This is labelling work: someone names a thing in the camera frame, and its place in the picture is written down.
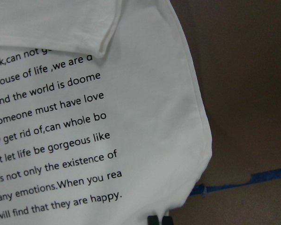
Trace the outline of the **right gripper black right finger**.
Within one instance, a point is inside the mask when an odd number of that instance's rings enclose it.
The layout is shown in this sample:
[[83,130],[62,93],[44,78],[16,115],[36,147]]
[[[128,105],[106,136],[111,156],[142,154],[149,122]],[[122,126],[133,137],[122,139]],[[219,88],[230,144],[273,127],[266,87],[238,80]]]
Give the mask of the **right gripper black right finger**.
[[171,216],[163,216],[162,225],[173,225],[173,218]]

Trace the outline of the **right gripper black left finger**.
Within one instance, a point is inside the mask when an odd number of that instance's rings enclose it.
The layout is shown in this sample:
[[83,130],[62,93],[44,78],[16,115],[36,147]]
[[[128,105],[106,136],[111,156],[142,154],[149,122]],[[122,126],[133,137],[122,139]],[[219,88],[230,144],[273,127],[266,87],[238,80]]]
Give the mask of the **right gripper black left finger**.
[[159,225],[159,218],[157,215],[147,217],[147,225]]

